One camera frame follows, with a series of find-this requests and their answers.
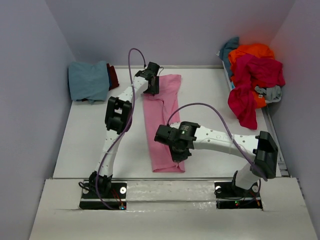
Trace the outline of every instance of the folded cloth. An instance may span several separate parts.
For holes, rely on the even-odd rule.
[[[240,58],[246,54],[254,55],[257,58],[275,59],[274,52],[267,45],[261,43],[240,45],[237,49],[232,50],[228,56],[231,64],[230,68],[233,73],[236,72],[237,58]]]
[[[257,93],[264,95],[264,98],[267,104],[277,103],[281,100],[281,97],[282,97],[282,91],[280,86],[278,85],[274,87],[267,87],[267,88],[256,86],[254,90]]]
[[[164,75],[159,77],[159,94],[145,94],[143,97],[143,113],[152,171],[154,173],[185,172],[183,162],[172,161],[169,147],[156,142],[155,136],[159,125],[166,125],[170,115],[178,109],[178,90],[181,75]],[[170,123],[180,122],[177,112]]]
[[[119,87],[119,81],[118,81],[118,77],[117,77],[117,73],[116,73],[115,67],[114,66],[110,66],[110,64],[108,63],[106,65],[106,68],[108,70],[109,82],[111,83],[110,87],[109,87],[109,90]]]
[[[68,68],[68,80],[73,101],[87,99],[93,104],[107,99],[109,77],[105,61],[97,64],[72,62]]]
[[[246,54],[236,60],[235,89],[230,92],[228,105],[238,118],[240,125],[249,129],[258,128],[257,102],[252,94],[252,80],[268,88],[286,84],[282,74],[282,63],[271,58],[258,58]]]
[[[229,53],[232,50],[237,49],[239,47],[239,37],[233,37],[229,41],[227,41],[223,47],[220,49],[220,51],[217,53],[218,57],[223,61],[224,67],[226,69],[226,72],[228,73],[229,78],[234,74],[230,67],[230,61],[229,61]]]

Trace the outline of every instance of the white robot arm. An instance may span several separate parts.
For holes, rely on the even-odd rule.
[[[151,62],[146,70],[139,71],[135,75],[136,78],[133,81],[135,98],[138,98],[142,93],[159,93],[158,70],[159,66]],[[98,190],[101,193],[107,193],[111,188],[114,161],[123,137],[121,133],[124,131],[132,112],[132,101],[133,89],[131,86],[118,97],[111,97],[108,101],[105,117],[107,127],[106,138],[100,161],[95,171],[89,177],[89,186],[94,188],[98,175]],[[251,164],[247,163],[241,170],[235,172],[232,180],[234,190],[240,189],[241,191],[245,191],[251,189],[253,184],[262,177],[256,171],[257,168],[265,174],[267,179],[276,177],[278,148],[268,132],[261,131],[259,136],[232,136],[254,163],[254,168]],[[160,125],[154,138],[156,142],[169,146],[172,160],[177,163],[191,156],[189,149],[213,150],[244,157],[234,145],[233,139],[224,132],[215,131],[187,121],[171,125]],[[101,160],[106,153],[107,155],[101,165]]]

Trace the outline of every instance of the white work surface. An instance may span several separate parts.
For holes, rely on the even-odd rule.
[[[30,240],[316,240],[295,178],[262,181],[260,209],[216,209],[213,181],[128,181],[127,210],[81,210],[77,179],[45,182]]]
[[[128,69],[116,69],[120,87],[109,92],[117,96],[130,85]],[[180,74],[179,106],[202,102],[215,107],[225,119],[233,134],[258,135],[267,131],[261,109],[256,110],[258,130],[241,127],[228,106],[229,87],[223,69],[164,69],[161,75]],[[164,178],[223,178],[232,177],[246,160],[221,152],[191,150],[185,163],[185,173],[154,173],[151,168],[146,137],[143,98],[136,101],[133,123],[123,137],[114,163],[114,179],[164,179]],[[88,178],[94,171],[106,137],[106,102],[73,102],[65,128],[53,178]],[[210,108],[190,106],[180,111],[180,120],[196,122],[207,128],[225,132],[219,117]],[[281,176],[279,167],[277,176]]]

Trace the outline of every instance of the dark red cloth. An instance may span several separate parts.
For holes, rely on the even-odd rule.
[[[111,79],[111,86],[109,87],[109,90],[119,87],[119,81],[118,81],[118,77],[117,77],[117,73],[116,73],[115,67],[114,66],[110,66],[110,64],[107,63],[106,68],[108,70],[108,73],[109,73],[110,79]]]
[[[282,63],[271,58],[258,58],[246,54],[237,58],[235,69],[236,87],[230,92],[228,105],[241,126],[256,130],[256,101],[251,92],[254,85],[261,88],[282,87],[286,84]]]

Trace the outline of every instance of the white wall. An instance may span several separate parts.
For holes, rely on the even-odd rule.
[[[229,38],[269,44],[295,0],[46,0],[78,61],[221,65]],[[134,65],[141,64],[133,58]]]
[[[298,177],[320,237],[320,1],[296,0],[271,47],[283,62],[283,98],[272,119],[290,173]]]
[[[0,4],[0,239],[27,240],[54,169],[74,57],[44,0]]]

